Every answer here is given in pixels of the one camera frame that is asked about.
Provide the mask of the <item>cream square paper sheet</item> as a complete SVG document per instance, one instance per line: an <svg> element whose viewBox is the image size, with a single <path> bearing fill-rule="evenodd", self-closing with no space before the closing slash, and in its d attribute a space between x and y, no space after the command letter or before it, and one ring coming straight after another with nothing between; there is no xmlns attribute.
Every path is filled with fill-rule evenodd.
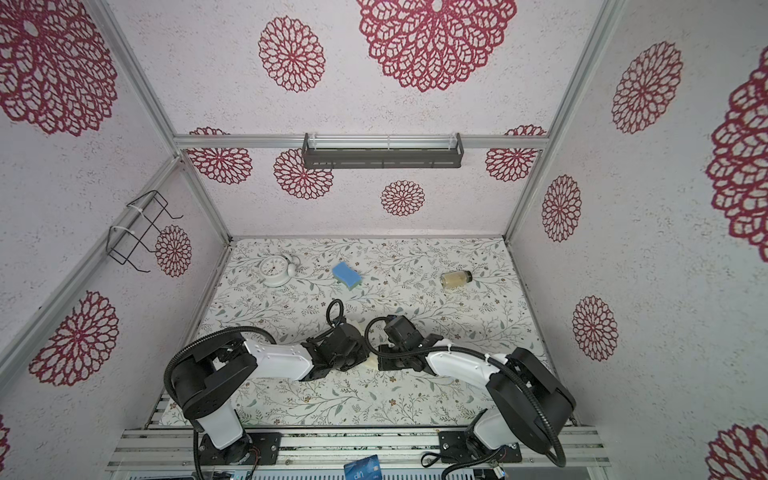
<svg viewBox="0 0 768 480"><path fill-rule="evenodd" d="M369 355L362 363L359 364L359 367L378 372L380 370L379 358L376 355Z"/></svg>

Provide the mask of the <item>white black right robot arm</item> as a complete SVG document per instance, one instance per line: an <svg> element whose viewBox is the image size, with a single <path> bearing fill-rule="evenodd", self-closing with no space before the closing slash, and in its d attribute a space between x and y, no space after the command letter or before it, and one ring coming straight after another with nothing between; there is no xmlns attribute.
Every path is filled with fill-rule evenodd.
<svg viewBox="0 0 768 480"><path fill-rule="evenodd" d="M477 446L496 450L520 442L559 467L566 464L559 434L576 401L529 350L481 353L440 335L424 336L406 317L394 315L370 321L363 338L382 369L410 369L484 389L493 405L467 433Z"/></svg>

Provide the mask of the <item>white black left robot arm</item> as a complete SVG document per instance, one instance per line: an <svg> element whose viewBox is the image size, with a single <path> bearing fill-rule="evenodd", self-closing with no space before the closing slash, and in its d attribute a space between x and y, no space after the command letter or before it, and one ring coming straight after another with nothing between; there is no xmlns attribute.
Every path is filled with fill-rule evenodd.
<svg viewBox="0 0 768 480"><path fill-rule="evenodd" d="M244 441L231 397L247 381L321 380L332 371L353 369L368 356L362 334L344 322L297 344L278 344L261 328L236 326L183 347L167 364L163 381L194 430L224 451Z"/></svg>

